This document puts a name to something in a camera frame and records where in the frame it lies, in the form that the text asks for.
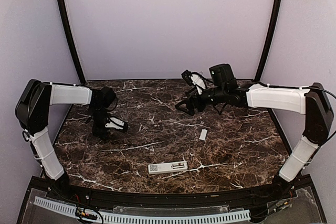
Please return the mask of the white battery cover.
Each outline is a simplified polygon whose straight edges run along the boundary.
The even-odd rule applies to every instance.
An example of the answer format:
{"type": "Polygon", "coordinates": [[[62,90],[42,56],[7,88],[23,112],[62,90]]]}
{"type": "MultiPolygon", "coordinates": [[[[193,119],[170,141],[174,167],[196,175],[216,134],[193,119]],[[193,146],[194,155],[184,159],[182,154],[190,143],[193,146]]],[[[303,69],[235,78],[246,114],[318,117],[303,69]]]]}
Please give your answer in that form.
{"type": "Polygon", "coordinates": [[[202,129],[199,139],[204,141],[206,139],[206,136],[207,136],[207,129],[202,129]]]}

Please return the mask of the white remote control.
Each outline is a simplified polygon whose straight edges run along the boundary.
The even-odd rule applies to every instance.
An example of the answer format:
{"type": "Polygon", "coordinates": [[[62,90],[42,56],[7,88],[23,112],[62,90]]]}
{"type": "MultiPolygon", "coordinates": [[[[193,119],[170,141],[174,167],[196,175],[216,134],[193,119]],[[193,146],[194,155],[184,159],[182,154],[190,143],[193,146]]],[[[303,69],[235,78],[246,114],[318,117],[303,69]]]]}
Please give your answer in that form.
{"type": "Polygon", "coordinates": [[[188,169],[188,165],[186,161],[148,165],[148,172],[151,175],[183,172],[183,171],[186,171],[187,169],[188,169]]]}

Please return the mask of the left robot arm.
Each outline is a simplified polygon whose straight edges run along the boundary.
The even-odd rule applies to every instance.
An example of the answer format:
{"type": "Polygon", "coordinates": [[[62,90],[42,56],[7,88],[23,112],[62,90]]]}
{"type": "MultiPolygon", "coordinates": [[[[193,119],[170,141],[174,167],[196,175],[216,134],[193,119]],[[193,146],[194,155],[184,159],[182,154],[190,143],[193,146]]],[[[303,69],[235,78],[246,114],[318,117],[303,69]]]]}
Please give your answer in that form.
{"type": "Polygon", "coordinates": [[[96,90],[76,84],[29,80],[16,105],[15,115],[25,140],[35,151],[48,178],[57,181],[65,174],[48,133],[49,108],[77,104],[88,105],[91,113],[105,112],[116,99],[116,93],[109,87],[96,90]]]}

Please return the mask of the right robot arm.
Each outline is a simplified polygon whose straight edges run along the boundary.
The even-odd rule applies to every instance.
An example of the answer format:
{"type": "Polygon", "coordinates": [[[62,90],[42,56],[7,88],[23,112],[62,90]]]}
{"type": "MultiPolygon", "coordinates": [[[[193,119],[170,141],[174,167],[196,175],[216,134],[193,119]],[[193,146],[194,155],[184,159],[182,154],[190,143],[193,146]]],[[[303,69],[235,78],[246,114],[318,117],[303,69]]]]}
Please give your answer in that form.
{"type": "Polygon", "coordinates": [[[198,72],[185,70],[181,76],[192,87],[187,98],[176,104],[176,109],[188,115],[202,112],[208,105],[216,107],[266,108],[296,112],[305,115],[305,130],[289,158],[279,170],[281,178],[268,188],[273,200],[280,199],[288,191],[291,182],[309,164],[316,152],[335,136],[331,133],[334,112],[328,96],[331,94],[323,85],[315,82],[311,86],[273,86],[261,82],[239,86],[232,68],[223,63],[210,67],[211,80],[198,72]]]}

